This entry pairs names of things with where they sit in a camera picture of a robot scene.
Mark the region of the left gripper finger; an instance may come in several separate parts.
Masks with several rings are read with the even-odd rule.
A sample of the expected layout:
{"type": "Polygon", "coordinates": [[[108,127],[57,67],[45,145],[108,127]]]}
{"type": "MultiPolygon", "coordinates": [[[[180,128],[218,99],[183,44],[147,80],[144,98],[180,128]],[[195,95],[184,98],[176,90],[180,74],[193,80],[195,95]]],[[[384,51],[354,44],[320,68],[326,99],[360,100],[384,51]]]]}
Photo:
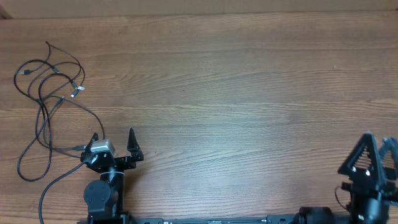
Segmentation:
{"type": "Polygon", "coordinates": [[[91,148],[93,146],[93,143],[98,141],[99,137],[97,133],[94,133],[93,136],[91,137],[89,143],[85,146],[84,151],[81,153],[82,156],[85,156],[91,152],[91,148]]]}
{"type": "Polygon", "coordinates": [[[127,150],[131,153],[131,157],[137,161],[143,161],[144,155],[141,148],[137,142],[136,135],[133,128],[129,129],[129,137],[127,141],[127,150]]]}

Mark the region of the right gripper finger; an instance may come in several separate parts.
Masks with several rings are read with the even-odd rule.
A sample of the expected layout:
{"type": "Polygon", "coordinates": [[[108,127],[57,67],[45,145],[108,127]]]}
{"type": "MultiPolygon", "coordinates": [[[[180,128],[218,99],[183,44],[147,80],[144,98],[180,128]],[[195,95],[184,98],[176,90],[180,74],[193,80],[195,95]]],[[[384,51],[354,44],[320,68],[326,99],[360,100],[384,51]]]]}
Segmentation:
{"type": "Polygon", "coordinates": [[[379,149],[382,166],[389,180],[397,180],[397,139],[384,138],[379,149]]]}
{"type": "Polygon", "coordinates": [[[348,176],[349,180],[364,176],[370,176],[374,180],[386,180],[373,134],[365,133],[361,136],[338,173],[348,176]]]}

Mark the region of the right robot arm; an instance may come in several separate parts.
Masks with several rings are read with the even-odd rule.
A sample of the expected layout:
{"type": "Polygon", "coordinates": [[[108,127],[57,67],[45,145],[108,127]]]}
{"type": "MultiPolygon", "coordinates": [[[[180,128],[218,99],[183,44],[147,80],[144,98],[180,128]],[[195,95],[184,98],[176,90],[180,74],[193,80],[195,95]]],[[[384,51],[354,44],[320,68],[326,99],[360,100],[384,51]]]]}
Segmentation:
{"type": "Polygon", "coordinates": [[[389,207],[397,205],[397,139],[385,138],[381,147],[373,134],[361,136],[338,169],[349,177],[336,189],[349,192],[346,216],[335,215],[328,207],[302,207],[292,223],[387,223],[389,207]]]}

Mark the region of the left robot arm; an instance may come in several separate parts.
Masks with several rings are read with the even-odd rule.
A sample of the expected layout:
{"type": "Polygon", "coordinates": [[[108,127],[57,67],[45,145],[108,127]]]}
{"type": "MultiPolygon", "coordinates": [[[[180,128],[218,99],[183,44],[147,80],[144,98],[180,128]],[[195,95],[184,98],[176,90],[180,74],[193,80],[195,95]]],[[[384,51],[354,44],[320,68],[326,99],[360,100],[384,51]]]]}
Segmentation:
{"type": "Polygon", "coordinates": [[[87,223],[135,223],[131,213],[124,209],[125,171],[136,168],[144,155],[133,129],[129,130],[126,150],[128,156],[115,157],[115,148],[109,139],[98,139],[94,134],[80,160],[87,168],[99,173],[99,179],[90,182],[83,193],[88,206],[87,223]]]}

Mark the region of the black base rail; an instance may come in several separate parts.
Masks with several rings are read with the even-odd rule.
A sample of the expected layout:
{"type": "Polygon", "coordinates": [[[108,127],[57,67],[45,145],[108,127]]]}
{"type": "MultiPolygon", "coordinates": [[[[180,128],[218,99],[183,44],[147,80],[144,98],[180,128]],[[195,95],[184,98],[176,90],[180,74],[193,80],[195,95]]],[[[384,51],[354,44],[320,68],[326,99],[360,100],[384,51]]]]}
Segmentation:
{"type": "Polygon", "coordinates": [[[335,216],[334,218],[314,220],[311,218],[296,221],[297,215],[268,215],[261,218],[188,218],[164,220],[162,218],[134,218],[130,223],[137,224],[293,224],[293,223],[336,223],[348,224],[348,216],[335,216]]]}

